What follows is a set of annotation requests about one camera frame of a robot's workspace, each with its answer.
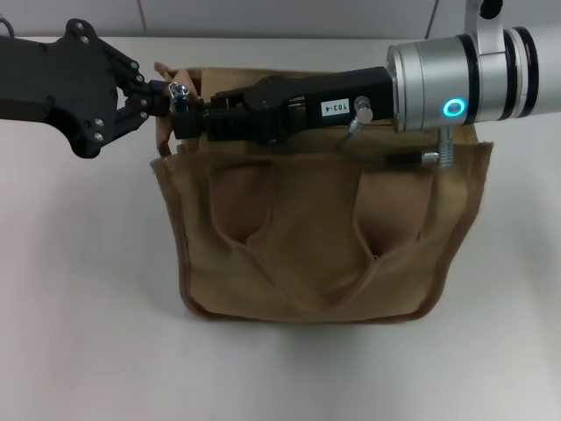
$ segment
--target black band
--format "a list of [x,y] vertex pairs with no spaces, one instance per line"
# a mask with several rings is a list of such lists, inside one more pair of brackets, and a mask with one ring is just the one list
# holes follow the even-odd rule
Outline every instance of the black band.
[[470,83],[464,124],[472,125],[475,122],[479,108],[479,60],[472,37],[464,33],[458,35],[458,38],[462,41],[462,46],[464,46],[465,58],[467,59],[467,76]]
[[526,28],[517,27],[515,31],[518,32],[522,43],[524,44],[524,51],[526,52],[526,59],[528,60],[528,92],[526,93],[526,103],[518,117],[527,117],[536,105],[537,90],[540,85],[540,72],[537,66],[537,50],[536,44],[532,36]]
[[505,55],[507,58],[507,99],[505,100],[505,108],[499,120],[505,120],[512,116],[516,105],[516,91],[518,90],[518,69],[516,66],[515,43],[510,34],[504,32],[505,39]]

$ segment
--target cable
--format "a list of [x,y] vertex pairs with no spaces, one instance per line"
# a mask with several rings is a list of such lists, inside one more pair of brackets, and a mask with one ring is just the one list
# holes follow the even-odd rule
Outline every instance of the cable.
[[0,14],[0,23],[4,24],[4,26],[8,29],[8,33],[10,34],[10,38],[16,38],[16,33],[14,32],[14,27],[11,25],[10,21],[4,17],[4,15]]
[[437,14],[437,9],[438,9],[438,4],[439,3],[440,3],[440,0],[435,0],[435,5],[433,6],[432,14],[430,15],[429,26],[427,27],[427,32],[424,34],[425,39],[429,39],[430,30],[432,29],[432,24],[435,21],[435,16]]
[[367,164],[380,164],[380,165],[418,165],[423,163],[422,152],[406,152],[406,153],[390,153],[378,156],[363,156],[360,153],[354,153],[345,149],[344,146],[352,138],[354,133],[348,132],[341,138],[335,145],[335,150],[345,158],[363,162]]

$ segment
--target white label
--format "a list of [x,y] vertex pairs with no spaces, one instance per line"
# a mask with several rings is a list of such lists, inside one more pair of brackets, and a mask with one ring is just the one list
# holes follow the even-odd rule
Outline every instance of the white label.
[[337,99],[322,103],[322,116],[336,116],[337,114],[347,114],[349,110],[349,98]]

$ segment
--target blue led ring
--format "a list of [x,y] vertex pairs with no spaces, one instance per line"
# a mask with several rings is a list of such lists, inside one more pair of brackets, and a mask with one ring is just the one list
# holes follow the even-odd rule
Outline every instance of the blue led ring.
[[462,98],[452,98],[444,104],[442,113],[446,117],[457,117],[465,111],[465,101]]

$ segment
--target canvas bag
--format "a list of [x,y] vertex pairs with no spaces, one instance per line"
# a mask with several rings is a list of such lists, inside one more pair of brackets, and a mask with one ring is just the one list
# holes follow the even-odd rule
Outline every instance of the canvas bag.
[[[177,74],[156,68],[167,80]],[[205,100],[267,75],[189,70]],[[454,129],[455,165],[381,167],[335,153],[346,128],[299,132],[278,146],[184,139],[152,162],[174,230],[180,293],[207,319],[388,323],[437,303],[475,219],[491,144]],[[348,146],[376,155],[430,148],[434,132],[372,124]]]

